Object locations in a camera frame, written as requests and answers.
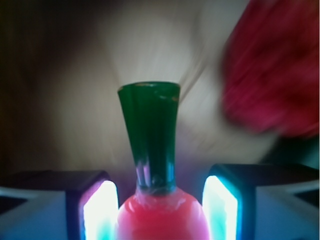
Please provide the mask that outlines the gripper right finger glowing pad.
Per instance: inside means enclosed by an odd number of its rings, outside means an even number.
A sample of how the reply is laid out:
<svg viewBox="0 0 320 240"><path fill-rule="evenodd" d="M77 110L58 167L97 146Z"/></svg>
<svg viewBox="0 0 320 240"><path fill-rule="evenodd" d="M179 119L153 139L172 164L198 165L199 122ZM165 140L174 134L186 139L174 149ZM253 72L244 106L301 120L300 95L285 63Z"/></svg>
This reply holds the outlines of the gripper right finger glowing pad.
<svg viewBox="0 0 320 240"><path fill-rule="evenodd" d="M317 240L319 171L301 164L215 164L202 206L213 240Z"/></svg>

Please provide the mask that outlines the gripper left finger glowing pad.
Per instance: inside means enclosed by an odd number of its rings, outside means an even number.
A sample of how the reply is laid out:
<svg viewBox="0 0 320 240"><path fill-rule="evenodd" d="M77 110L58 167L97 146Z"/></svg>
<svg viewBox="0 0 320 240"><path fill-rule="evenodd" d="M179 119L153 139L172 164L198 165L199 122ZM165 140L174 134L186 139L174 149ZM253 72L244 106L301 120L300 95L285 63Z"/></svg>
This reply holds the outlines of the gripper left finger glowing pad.
<svg viewBox="0 0 320 240"><path fill-rule="evenodd" d="M0 180L3 240L113 240L119 209L103 170L22 171Z"/></svg>

